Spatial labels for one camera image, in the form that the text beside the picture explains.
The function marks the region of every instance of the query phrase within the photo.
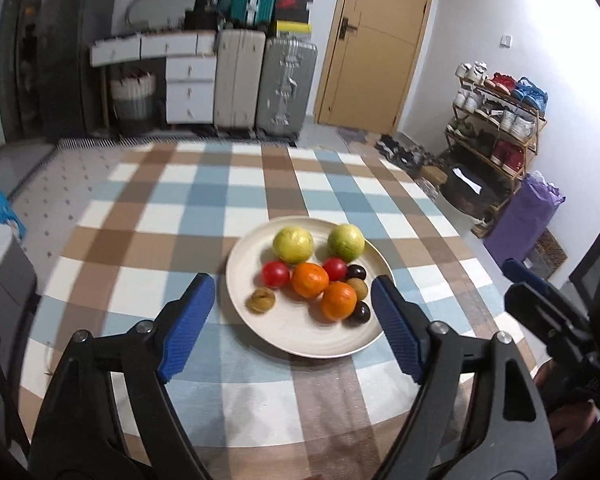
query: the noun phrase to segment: hand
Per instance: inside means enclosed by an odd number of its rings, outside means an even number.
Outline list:
[[[545,362],[534,377],[538,388],[546,382],[551,371],[555,368],[553,360]],[[593,402],[578,402],[565,404],[549,415],[549,427],[554,438],[555,449],[573,446],[589,430],[596,420]]]

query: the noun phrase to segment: gray suitcase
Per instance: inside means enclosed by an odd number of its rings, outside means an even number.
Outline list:
[[[256,122],[265,34],[222,30],[215,73],[213,124],[219,128],[253,128]]]
[[[256,126],[272,136],[299,133],[304,123],[318,49],[299,40],[267,40]]]

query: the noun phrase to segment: white round plate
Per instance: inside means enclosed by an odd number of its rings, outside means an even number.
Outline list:
[[[320,313],[319,300],[301,298],[290,285],[275,292],[275,306],[267,313],[255,314],[247,308],[249,296],[257,286],[262,286],[262,265],[275,260],[273,238],[287,226],[303,227],[313,235],[315,253],[310,262],[321,265],[329,257],[326,243],[336,224],[304,216],[287,216],[260,225],[238,240],[226,264],[226,285],[238,314],[262,339],[290,354],[333,359],[366,348],[382,334],[373,309],[371,319],[362,325],[327,322]],[[368,241],[365,252],[353,263],[365,267],[369,290],[377,276],[385,274],[393,280],[391,267]],[[369,297],[365,303],[371,305]]]

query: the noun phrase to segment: drawer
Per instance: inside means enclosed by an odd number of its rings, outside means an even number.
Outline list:
[[[213,122],[213,84],[208,88],[193,88],[190,98],[185,100],[167,99],[167,123],[208,123]]]
[[[212,56],[215,50],[215,33],[198,32],[197,33],[197,55]]]
[[[167,81],[214,81],[217,58],[169,57]]]
[[[140,37],[98,41],[91,47],[91,66],[104,66],[140,59]]]
[[[142,37],[142,58],[195,56],[197,32]]]
[[[167,101],[208,102],[215,95],[213,81],[167,83]]]

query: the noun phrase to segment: lemon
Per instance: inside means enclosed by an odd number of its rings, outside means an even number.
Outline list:
[[[337,256],[349,263],[364,252],[365,235],[352,224],[342,224],[331,231],[327,245],[331,256]]]
[[[285,227],[273,239],[273,252],[285,264],[305,262],[313,254],[313,236],[302,227]]]

